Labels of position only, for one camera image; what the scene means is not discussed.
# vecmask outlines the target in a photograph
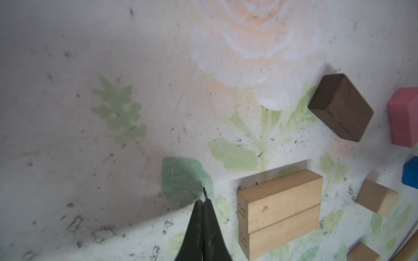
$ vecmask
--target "stacked wooden blocks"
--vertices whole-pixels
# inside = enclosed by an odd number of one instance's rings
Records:
[[[238,191],[238,240],[249,261],[318,228],[322,183],[303,170]]]

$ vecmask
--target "white surface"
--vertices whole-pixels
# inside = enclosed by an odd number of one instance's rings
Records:
[[[207,1],[204,6],[198,1],[0,2],[1,260],[173,260],[177,252],[170,239],[185,231],[191,208],[158,196],[164,157],[201,162],[214,183],[212,199],[226,198],[231,211],[230,221],[222,224],[228,249],[235,260],[245,260],[237,244],[238,179],[304,160],[324,175],[319,158],[326,152],[350,170],[346,181],[331,186],[321,216],[344,214],[332,235],[303,245],[291,260],[316,245],[314,260],[333,260],[341,243],[350,248],[360,238],[383,260],[389,258],[394,249],[386,250],[387,238],[373,236],[372,213],[352,196],[372,171],[380,184],[400,192],[401,211],[413,204],[405,224],[388,235],[398,238],[396,245],[418,217],[418,190],[400,184],[402,165],[417,150],[391,144],[385,111],[396,89],[418,86],[418,2],[287,0],[287,9],[277,15],[289,21],[264,27],[227,7],[235,3],[255,12],[250,3],[221,2],[213,10]],[[259,16],[268,8],[257,9]],[[218,17],[216,23],[207,19],[210,14]],[[261,40],[260,32],[279,43]],[[287,33],[292,37],[282,37]],[[208,142],[218,137],[242,139],[243,148],[257,151],[228,120],[235,109],[259,137],[261,105],[286,109],[280,120],[285,124],[304,85],[313,86],[335,70],[351,79],[375,111],[360,143],[341,141],[316,121],[290,134],[273,130],[269,138],[275,141],[268,143],[273,160],[258,169],[227,170],[213,158]],[[102,104],[92,93],[102,89],[99,74],[112,81],[122,75],[124,84],[133,85],[132,100],[142,104],[138,125],[146,124],[148,131],[138,138],[143,153],[135,142],[117,144],[106,121],[92,112]],[[82,222],[68,232],[78,215]],[[173,225],[164,226],[166,220]],[[92,234],[103,226],[115,235]],[[95,243],[98,233],[111,237]],[[260,260],[274,259],[268,254]]]

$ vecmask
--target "dark brown wooden block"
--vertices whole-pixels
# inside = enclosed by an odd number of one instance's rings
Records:
[[[308,108],[338,137],[354,142],[360,141],[373,116],[345,74],[325,75]]]

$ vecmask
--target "painted rose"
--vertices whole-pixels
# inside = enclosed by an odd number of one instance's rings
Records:
[[[323,69],[325,38],[313,0],[195,0],[191,34],[198,66],[221,84],[252,87],[261,105],[287,109]]]

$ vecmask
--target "wooden block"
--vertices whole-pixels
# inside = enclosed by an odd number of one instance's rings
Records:
[[[318,228],[321,205],[302,211],[252,234],[240,226],[239,243],[249,261]]]
[[[360,141],[373,116],[345,74],[324,76],[308,108],[338,137],[354,142]]]
[[[399,89],[387,103],[387,112],[393,144],[414,147],[418,143],[418,87]]]
[[[356,202],[383,216],[389,216],[398,198],[398,193],[390,188],[365,180]]]
[[[321,202],[323,178],[302,170],[238,191],[237,215],[251,234]]]
[[[418,189],[418,156],[403,165],[402,183]]]
[[[408,240],[405,246],[396,254],[392,261],[409,261],[418,251],[418,232]]]
[[[380,256],[363,243],[359,243],[347,255],[347,261],[380,261]]]

